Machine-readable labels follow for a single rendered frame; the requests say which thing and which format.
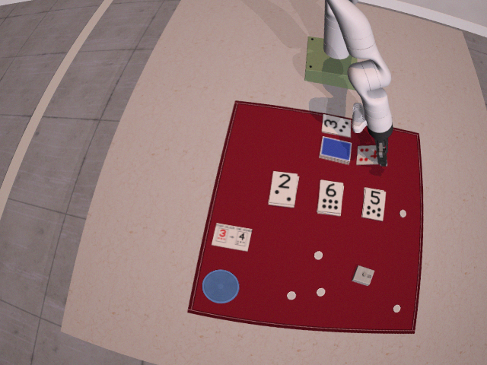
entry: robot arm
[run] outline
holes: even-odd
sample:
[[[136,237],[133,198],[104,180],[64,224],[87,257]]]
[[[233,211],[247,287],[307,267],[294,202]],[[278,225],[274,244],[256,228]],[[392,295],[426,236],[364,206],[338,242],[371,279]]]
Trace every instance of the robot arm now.
[[[360,133],[365,126],[376,141],[378,161],[387,164],[387,139],[393,132],[389,100],[383,89],[391,74],[380,56],[368,19],[354,5],[358,0],[326,0],[325,53],[344,59],[349,55],[366,61],[349,67],[349,80],[360,95],[354,105],[353,129]]]

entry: beige table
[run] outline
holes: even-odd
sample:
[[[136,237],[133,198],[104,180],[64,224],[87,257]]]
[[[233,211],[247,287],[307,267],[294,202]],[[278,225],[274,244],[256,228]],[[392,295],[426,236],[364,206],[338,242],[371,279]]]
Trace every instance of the beige table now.
[[[159,364],[483,363],[487,112],[479,82],[460,31],[368,5],[358,7],[393,74],[393,123],[422,143],[416,333],[298,331],[186,312],[234,101],[351,116],[359,100],[304,81],[307,36],[322,36],[323,6],[181,1],[103,166],[63,332]]]

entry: red cloth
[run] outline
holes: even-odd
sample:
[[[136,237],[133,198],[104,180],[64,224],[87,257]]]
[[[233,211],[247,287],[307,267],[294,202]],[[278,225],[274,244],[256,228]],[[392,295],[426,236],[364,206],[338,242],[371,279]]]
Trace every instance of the red cloth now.
[[[356,166],[357,146],[375,145],[367,130],[334,137],[352,143],[345,165],[319,158],[322,120],[322,113],[235,102],[190,313],[291,329],[414,333],[423,222],[419,134],[394,129],[387,167]],[[268,204],[272,171],[299,175],[294,208]],[[344,183],[341,217],[317,213],[321,179]],[[364,187],[386,192],[384,221],[361,217]],[[248,252],[212,246],[217,223],[251,228]],[[375,270],[369,286],[352,282],[358,265]],[[202,291],[205,276],[218,269],[240,284],[229,303],[213,303]],[[290,291],[296,299],[287,298]]]

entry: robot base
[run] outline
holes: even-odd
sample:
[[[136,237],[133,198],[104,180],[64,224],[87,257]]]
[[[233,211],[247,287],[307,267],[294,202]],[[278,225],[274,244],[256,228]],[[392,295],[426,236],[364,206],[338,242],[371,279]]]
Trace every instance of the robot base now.
[[[346,59],[332,59],[323,51],[323,38],[309,36],[304,80],[355,90],[347,72],[349,66],[356,62],[357,59],[351,56]]]

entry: blue disc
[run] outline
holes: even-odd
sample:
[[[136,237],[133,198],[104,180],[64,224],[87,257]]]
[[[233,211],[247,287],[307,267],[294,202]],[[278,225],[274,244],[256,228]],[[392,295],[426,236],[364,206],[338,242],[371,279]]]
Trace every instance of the blue disc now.
[[[203,280],[203,293],[213,303],[223,304],[235,299],[238,294],[238,280],[231,272],[215,270]]]

